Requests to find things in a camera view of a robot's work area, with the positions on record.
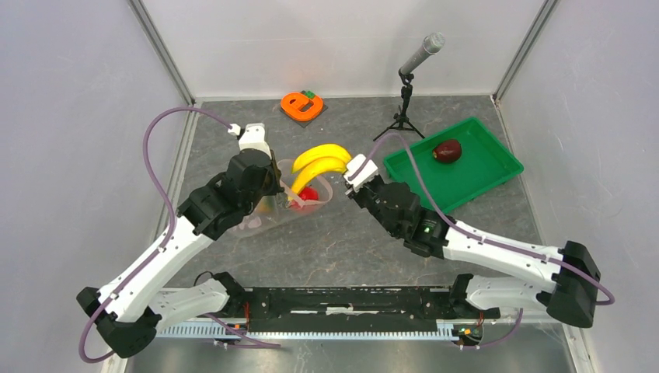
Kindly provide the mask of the clear zip top bag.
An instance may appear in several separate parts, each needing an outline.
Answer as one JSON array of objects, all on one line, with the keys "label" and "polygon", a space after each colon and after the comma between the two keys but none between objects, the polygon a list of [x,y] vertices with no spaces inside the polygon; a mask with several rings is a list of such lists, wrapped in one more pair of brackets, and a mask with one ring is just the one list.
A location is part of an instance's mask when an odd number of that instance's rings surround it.
[{"label": "clear zip top bag", "polygon": [[282,159],[277,162],[277,167],[281,171],[280,185],[284,188],[284,192],[276,196],[263,197],[253,213],[245,217],[237,226],[230,228],[227,233],[236,238],[257,235],[312,214],[332,199],[333,188],[323,176],[314,178],[298,196],[295,196],[290,188],[295,181],[295,175],[291,174],[292,164],[292,159]]}]

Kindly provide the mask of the red fake strawberry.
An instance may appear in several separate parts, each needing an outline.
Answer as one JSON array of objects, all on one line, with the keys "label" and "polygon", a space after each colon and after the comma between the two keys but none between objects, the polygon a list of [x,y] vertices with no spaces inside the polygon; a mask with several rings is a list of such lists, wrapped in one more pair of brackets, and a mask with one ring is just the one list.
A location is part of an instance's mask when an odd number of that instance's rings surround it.
[{"label": "red fake strawberry", "polygon": [[302,211],[305,209],[309,208],[309,205],[307,204],[307,201],[318,201],[319,200],[319,194],[314,189],[312,186],[305,186],[299,193],[298,197],[303,200],[305,203],[304,205],[300,205],[299,202],[296,200],[293,200],[291,202],[291,208],[297,211]]}]

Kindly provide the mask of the yellow fake banana bunch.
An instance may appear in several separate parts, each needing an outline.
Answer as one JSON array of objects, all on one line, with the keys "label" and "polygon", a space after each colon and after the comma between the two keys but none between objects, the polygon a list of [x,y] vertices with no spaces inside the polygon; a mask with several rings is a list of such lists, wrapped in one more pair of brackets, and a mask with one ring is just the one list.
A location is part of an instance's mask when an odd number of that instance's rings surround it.
[{"label": "yellow fake banana bunch", "polygon": [[317,145],[300,154],[293,161],[291,174],[295,180],[291,186],[294,195],[299,193],[317,176],[324,173],[345,173],[352,155],[344,147],[327,143]]}]

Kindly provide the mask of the dark red fake fruit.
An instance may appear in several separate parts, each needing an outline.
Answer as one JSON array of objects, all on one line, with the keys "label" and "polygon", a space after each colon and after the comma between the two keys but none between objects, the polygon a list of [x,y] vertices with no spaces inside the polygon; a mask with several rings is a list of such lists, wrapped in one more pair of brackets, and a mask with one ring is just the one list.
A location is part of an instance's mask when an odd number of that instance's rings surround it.
[{"label": "dark red fake fruit", "polygon": [[437,145],[432,155],[437,162],[451,164],[462,156],[462,146],[456,139],[448,139]]}]

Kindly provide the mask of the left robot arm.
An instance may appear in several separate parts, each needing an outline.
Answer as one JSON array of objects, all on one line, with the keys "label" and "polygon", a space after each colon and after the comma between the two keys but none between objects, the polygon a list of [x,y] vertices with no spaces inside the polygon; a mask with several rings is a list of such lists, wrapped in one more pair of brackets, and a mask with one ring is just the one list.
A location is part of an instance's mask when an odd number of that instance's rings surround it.
[{"label": "left robot arm", "polygon": [[280,178],[273,152],[240,151],[223,173],[172,211],[162,237],[121,275],[101,288],[83,288],[76,299],[89,319],[78,342],[80,358],[98,361],[85,353],[91,328],[126,358],[144,350],[157,333],[195,316],[238,315],[244,306],[240,287],[220,277],[169,295],[160,291],[185,263],[252,214],[263,197],[282,192]]}]

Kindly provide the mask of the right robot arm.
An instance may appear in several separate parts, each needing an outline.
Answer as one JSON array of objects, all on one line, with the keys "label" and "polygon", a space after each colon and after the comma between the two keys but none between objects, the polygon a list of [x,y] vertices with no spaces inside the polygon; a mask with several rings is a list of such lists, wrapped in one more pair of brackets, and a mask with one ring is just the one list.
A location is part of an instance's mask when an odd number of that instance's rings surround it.
[{"label": "right robot arm", "polygon": [[405,183],[375,176],[347,181],[347,196],[366,209],[404,247],[422,257],[473,263],[502,277],[460,275],[448,304],[459,317],[501,307],[537,309],[567,325],[594,324],[601,273],[586,246],[540,246],[502,236],[487,237],[450,216],[422,207]]}]

